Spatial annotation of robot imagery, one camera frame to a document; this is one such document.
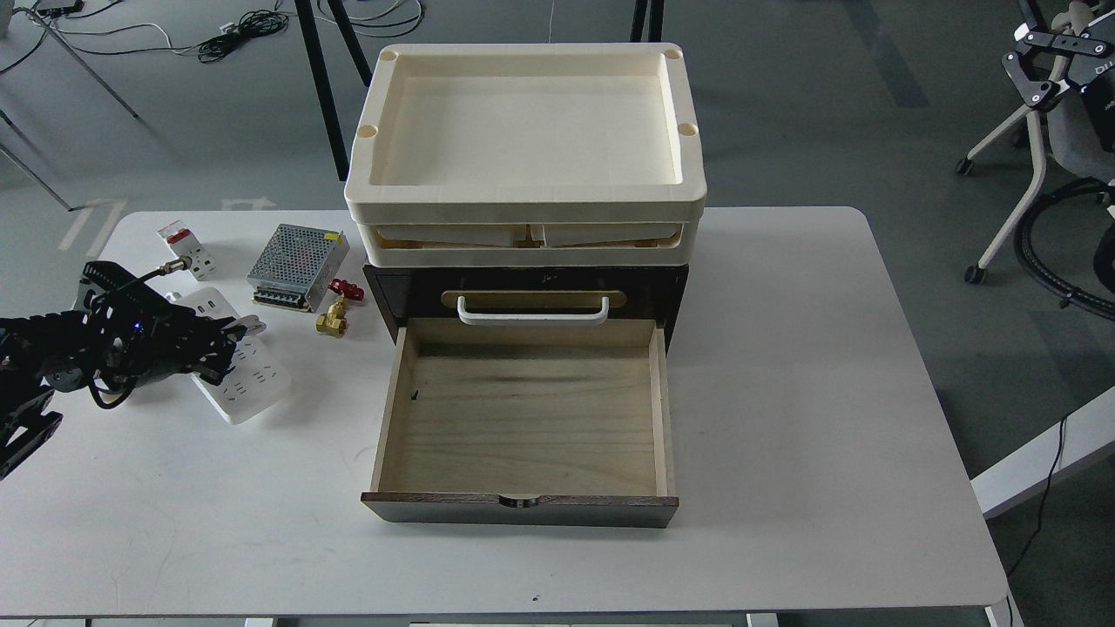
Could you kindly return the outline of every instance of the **white table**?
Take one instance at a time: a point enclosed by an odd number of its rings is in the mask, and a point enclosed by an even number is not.
[[[348,213],[136,213],[103,257],[154,268],[169,258],[155,230],[175,219],[220,263],[206,282],[269,324],[297,395],[236,427],[184,376],[110,412],[57,395],[58,433],[0,483],[0,616],[600,621],[1007,594],[855,210],[706,211],[668,359],[681,508],[665,530],[380,520],[359,501],[391,368],[379,312],[351,308],[348,336],[320,336],[312,316],[252,306],[243,279],[289,222],[346,230],[340,276],[362,283]],[[152,284],[196,287],[184,273]]]

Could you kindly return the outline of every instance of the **drawer front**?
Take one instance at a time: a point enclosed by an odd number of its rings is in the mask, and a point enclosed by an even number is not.
[[[369,264],[363,270],[392,339],[411,318],[456,318],[455,297],[460,293],[495,302],[498,292],[517,292],[523,295],[522,302],[562,314],[584,312],[578,309],[583,305],[578,300],[586,299],[578,299],[575,292],[592,292],[588,300],[595,297],[594,308],[600,296],[611,295],[610,318],[655,320],[666,331],[667,348],[689,274],[688,266],[400,269]],[[539,298],[539,292],[551,292],[553,298]],[[514,300],[514,293],[508,296]],[[563,309],[563,299],[573,307]]]
[[[388,522],[553,524],[663,529],[677,496],[539,496],[365,492],[363,504]]]

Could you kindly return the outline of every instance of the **white drawer handle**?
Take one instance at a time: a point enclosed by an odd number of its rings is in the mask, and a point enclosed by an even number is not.
[[[457,297],[457,317],[466,325],[591,327],[608,319],[608,297],[600,297],[600,311],[592,314],[475,314],[465,308],[465,297]]]

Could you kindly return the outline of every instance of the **cream plastic tray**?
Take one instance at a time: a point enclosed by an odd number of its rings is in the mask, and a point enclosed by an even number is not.
[[[385,48],[345,186],[379,267],[681,264],[705,195],[672,44]]]

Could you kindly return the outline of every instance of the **white cable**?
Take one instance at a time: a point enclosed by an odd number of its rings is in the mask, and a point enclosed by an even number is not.
[[[558,7],[558,0],[550,0],[550,31],[546,33],[546,44],[554,42],[554,8]]]
[[[352,17],[350,17],[349,21],[350,22],[355,22],[355,21],[362,22],[362,21],[368,21],[368,20],[380,19],[380,18],[387,16],[387,13],[389,13],[389,12],[394,11],[395,9],[401,7],[404,1],[405,0],[397,0],[394,4],[391,4],[390,9],[388,9],[387,11],[380,13],[379,16],[374,16],[374,17],[370,17],[370,18],[352,18]],[[409,20],[407,22],[396,25],[397,28],[403,28],[404,30],[406,30],[406,28],[409,28],[411,31],[414,29],[418,28],[418,25],[414,23],[414,22],[415,21],[417,21],[419,23],[421,22],[423,18],[426,17],[426,8],[423,6],[421,0],[415,0],[415,4],[417,4],[417,7],[418,7],[418,15],[415,16],[414,19],[411,19],[411,20]],[[321,20],[323,22],[329,22],[329,23],[331,23],[333,26],[338,26],[337,21],[331,20],[331,19],[329,19],[329,18],[327,18],[324,16],[319,16],[317,13],[317,11],[314,11],[313,18],[317,19],[317,20]],[[359,29],[352,29],[352,31],[356,32],[357,35],[362,35],[363,37],[371,37],[371,38],[375,38],[375,39],[390,39],[392,37],[397,37],[396,35],[372,35],[370,32],[367,32],[367,31],[363,31],[363,30],[359,30]]]
[[[96,37],[104,37],[104,36],[107,36],[107,35],[115,35],[117,32],[124,32],[126,30],[133,30],[133,29],[136,29],[136,28],[144,28],[144,27],[154,28],[154,29],[158,30],[161,33],[163,33],[163,39],[166,40],[166,48],[167,48],[166,51],[167,52],[174,52],[175,55],[182,56],[182,55],[185,55],[186,52],[193,50],[197,46],[201,46],[201,44],[194,44],[193,46],[188,46],[188,47],[184,47],[184,48],[175,48],[174,42],[171,41],[171,36],[166,32],[166,30],[164,30],[163,27],[158,26],[157,23],[152,23],[152,22],[136,23],[136,25],[132,25],[132,26],[125,26],[125,27],[122,27],[122,28],[115,28],[113,30],[104,30],[104,31],[97,31],[97,32],[79,31],[79,30],[62,30],[62,29],[58,28],[56,25],[54,25],[54,23],[50,25],[50,28],[54,29],[54,31],[57,32],[57,33],[59,33],[59,35],[84,35],[84,36],[96,36]],[[78,47],[72,46],[72,45],[70,47],[74,48],[75,50],[80,50],[83,52],[96,54],[96,51],[86,50],[85,48],[78,48]]]

